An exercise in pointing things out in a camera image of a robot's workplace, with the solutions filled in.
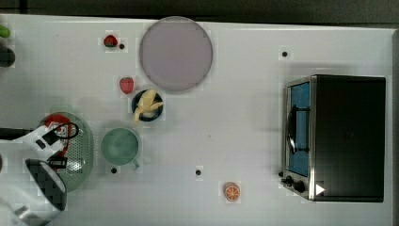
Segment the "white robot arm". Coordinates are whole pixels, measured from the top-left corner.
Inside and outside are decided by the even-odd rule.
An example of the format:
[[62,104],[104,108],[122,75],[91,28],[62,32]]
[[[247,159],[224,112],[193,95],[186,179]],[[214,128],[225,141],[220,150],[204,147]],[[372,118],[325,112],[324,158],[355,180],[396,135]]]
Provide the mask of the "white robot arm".
[[61,136],[45,125],[1,141],[1,203],[23,224],[45,226],[65,210],[67,187],[57,173],[67,166],[63,149]]

